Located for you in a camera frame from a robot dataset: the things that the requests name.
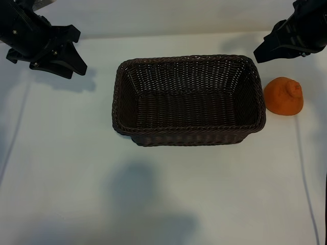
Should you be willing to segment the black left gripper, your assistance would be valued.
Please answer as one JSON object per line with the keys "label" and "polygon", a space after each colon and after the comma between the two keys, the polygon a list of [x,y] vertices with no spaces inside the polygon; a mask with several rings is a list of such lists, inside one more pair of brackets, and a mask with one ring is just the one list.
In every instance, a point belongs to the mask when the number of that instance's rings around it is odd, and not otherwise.
{"label": "black left gripper", "polygon": [[[87,65],[73,44],[78,42],[80,31],[73,25],[53,26],[35,13],[53,2],[1,1],[1,42],[11,47],[7,59],[12,63],[31,62],[32,70],[66,79],[71,79],[73,73],[84,76]],[[56,48],[54,59],[37,61]]]}

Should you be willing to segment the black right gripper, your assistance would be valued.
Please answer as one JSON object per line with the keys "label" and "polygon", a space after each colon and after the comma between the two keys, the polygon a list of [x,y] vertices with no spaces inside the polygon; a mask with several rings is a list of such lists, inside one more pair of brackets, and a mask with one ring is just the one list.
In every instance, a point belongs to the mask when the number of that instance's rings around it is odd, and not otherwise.
{"label": "black right gripper", "polygon": [[[326,47],[326,1],[295,1],[294,13],[274,25],[255,50],[257,63],[293,59],[318,53]],[[286,22],[286,38],[280,47],[277,30]]]}

